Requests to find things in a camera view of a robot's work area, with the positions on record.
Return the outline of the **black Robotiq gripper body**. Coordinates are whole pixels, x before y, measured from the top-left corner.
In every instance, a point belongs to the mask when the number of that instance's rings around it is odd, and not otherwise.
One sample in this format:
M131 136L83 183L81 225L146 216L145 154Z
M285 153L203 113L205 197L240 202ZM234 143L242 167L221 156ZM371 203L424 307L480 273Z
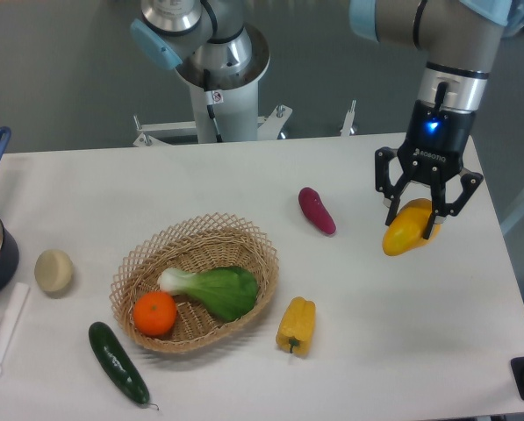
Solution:
M406 137L397 150L402 175L401 193L410 182L433 187L432 173L442 186L464 170L463 154L476 114L440 109L421 101L414 104Z

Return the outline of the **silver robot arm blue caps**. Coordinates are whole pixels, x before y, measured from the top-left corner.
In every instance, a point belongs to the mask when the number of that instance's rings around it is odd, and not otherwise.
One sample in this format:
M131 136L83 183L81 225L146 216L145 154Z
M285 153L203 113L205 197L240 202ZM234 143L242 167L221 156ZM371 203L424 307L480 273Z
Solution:
M463 152L492 70L511 4L507 1L353 1L352 31L376 42L428 54L405 140L375 154L375 186L387 222L398 215L409 183L431 191L428 239L456 216L483 180ZM256 140L258 82L269 65L261 33L240 1L144 1L130 27L156 66L175 70L190 88L202 143Z

